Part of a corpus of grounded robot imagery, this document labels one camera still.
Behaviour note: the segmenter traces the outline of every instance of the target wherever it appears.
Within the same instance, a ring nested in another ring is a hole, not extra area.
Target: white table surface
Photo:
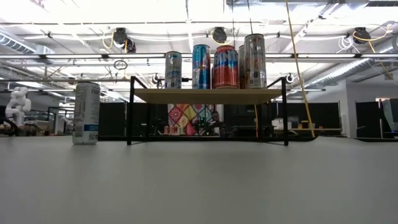
[[[398,223],[398,144],[0,138],[0,223]]]

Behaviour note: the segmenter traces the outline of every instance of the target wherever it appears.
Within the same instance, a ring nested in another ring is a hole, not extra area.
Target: shelf top
[[[147,103],[153,104],[224,104],[259,105],[282,94],[276,89],[135,89],[134,94]]]

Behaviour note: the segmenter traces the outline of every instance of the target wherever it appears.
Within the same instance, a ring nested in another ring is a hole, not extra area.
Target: red can
[[[239,88],[238,53],[233,46],[217,48],[213,67],[213,88]]]

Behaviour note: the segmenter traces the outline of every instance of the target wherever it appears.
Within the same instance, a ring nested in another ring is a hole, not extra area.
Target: can
[[[214,88],[239,88],[238,53],[233,46],[221,46],[214,56]]]
[[[247,88],[267,88],[266,50],[264,36],[251,34],[244,38]]]
[[[192,52],[192,88],[210,89],[210,79],[210,47],[195,45]]]
[[[165,88],[181,88],[182,58],[180,52],[167,52],[165,62]]]
[[[76,86],[75,114],[73,118],[74,144],[96,144],[100,119],[99,84],[80,82]]]
[[[244,71],[244,45],[241,45],[238,50],[238,65],[239,65],[239,88],[245,89],[246,88],[246,76]]]

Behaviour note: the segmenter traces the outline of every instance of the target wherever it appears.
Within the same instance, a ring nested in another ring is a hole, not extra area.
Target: yellow cable
[[[285,3],[286,3],[286,10],[287,10],[287,17],[289,19],[290,36],[292,37],[292,44],[293,44],[293,51],[294,51],[294,60],[296,62],[297,75],[298,75],[298,79],[300,80],[300,86],[301,86],[301,91],[302,91],[302,95],[303,95],[303,98],[304,98],[305,109],[307,110],[308,121],[310,122],[311,135],[312,135],[313,138],[315,138],[315,134],[313,132],[313,126],[312,126],[310,110],[308,108],[307,96],[305,95],[305,92],[304,92],[304,84],[303,84],[303,80],[301,79],[301,74],[300,74],[300,70],[299,70],[299,62],[297,60],[296,44],[294,43],[293,29],[292,29],[292,22],[290,21],[290,12],[289,12],[288,0],[285,0]]]
[[[358,40],[362,40],[362,41],[375,41],[375,40],[379,40],[379,39],[385,37],[385,36],[388,34],[388,28],[389,28],[389,27],[387,26],[387,30],[386,30],[386,33],[384,33],[384,35],[382,35],[381,37],[375,38],[375,39],[362,39],[362,38],[356,37],[356,36],[355,36],[356,31],[353,32],[353,37],[357,38]]]
[[[124,53],[125,54],[127,53],[127,40],[124,41]]]
[[[254,112],[256,114],[256,138],[259,137],[259,118],[257,117],[257,107],[254,105]]]
[[[102,44],[103,44],[104,47],[106,47],[107,49],[111,49],[112,46],[113,46],[113,34],[114,34],[114,31],[112,32],[112,40],[111,40],[111,45],[110,45],[110,46],[107,46],[107,45],[105,44],[105,33],[104,33],[104,36],[102,37]]]
[[[373,48],[373,44],[369,41],[368,42],[369,45],[371,46],[371,49],[373,51],[373,53],[376,53],[376,51]],[[386,73],[390,76],[391,79],[393,79],[394,77],[391,75],[391,73],[388,71],[388,69],[384,66],[384,64],[382,62],[380,62],[381,66],[384,68],[384,70],[386,71]]]
[[[230,43],[232,42],[232,40],[231,40],[231,41],[229,41],[228,43],[223,43],[223,44],[221,44],[221,43],[219,43],[219,42],[217,42],[217,41],[214,40],[214,38],[213,38],[213,33],[214,33],[214,31],[211,31],[211,32],[210,32],[210,37],[211,37],[211,39],[214,41],[214,43],[216,43],[216,44],[228,45],[228,44],[230,44]]]

